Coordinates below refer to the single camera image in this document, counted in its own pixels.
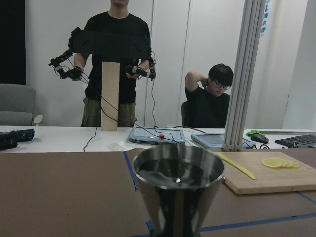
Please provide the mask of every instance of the wooden post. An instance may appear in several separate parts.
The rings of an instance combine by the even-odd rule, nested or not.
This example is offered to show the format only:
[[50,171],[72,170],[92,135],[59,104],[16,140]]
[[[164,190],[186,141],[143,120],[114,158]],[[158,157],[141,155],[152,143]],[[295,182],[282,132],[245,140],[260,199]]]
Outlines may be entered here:
[[[102,63],[102,97],[101,106],[103,111],[111,118],[118,120],[119,108],[119,63],[103,62]],[[107,117],[101,111],[101,131],[117,131],[118,123]]]

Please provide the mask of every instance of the white wall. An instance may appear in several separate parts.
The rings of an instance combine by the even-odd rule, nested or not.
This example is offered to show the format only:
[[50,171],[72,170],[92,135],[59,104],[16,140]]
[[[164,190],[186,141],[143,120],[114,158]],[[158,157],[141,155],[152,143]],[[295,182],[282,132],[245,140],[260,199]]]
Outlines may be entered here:
[[316,1],[309,0],[284,119],[284,128],[316,130],[315,40]]
[[[91,16],[108,10],[109,2],[26,1],[27,85],[37,90],[36,114],[44,115],[43,125],[80,126],[86,85],[59,79],[48,63],[67,49],[70,32],[77,26],[83,28]],[[234,68],[243,4],[244,0],[130,0],[129,11],[150,27],[157,55],[153,88],[157,126],[181,125],[179,112],[186,100],[184,76],[188,71],[207,75],[218,63]],[[273,32],[265,42],[269,52],[261,58],[260,51],[257,55],[262,63],[266,61],[258,63],[263,68],[256,66],[250,95],[255,103],[249,104],[247,127],[283,125],[306,4],[307,0],[275,3]],[[85,72],[90,70],[88,62]],[[140,125],[154,125],[152,85],[145,78],[137,82],[136,116]]]

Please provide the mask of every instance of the yellow knife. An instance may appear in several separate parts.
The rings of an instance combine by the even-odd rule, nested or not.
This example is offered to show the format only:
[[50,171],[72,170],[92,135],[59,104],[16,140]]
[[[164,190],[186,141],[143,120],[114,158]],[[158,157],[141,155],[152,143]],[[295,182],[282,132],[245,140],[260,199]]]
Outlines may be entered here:
[[225,156],[223,153],[217,152],[216,155],[218,155],[220,158],[222,158],[224,161],[228,162],[229,164],[231,164],[232,166],[236,167],[237,169],[241,170],[243,173],[245,173],[246,175],[248,175],[250,178],[252,179],[257,179],[256,176],[253,175],[253,173],[251,173],[249,170],[247,170],[245,167],[236,164],[235,162],[233,162],[231,159],[229,159],[227,156]]

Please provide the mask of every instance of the black keyboard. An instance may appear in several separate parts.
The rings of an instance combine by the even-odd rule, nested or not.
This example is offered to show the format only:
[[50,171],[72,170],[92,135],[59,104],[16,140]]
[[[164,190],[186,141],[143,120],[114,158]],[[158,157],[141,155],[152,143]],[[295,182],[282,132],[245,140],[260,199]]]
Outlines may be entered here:
[[275,140],[275,143],[286,146],[288,148],[316,147],[316,135],[307,134],[302,136],[290,137]]

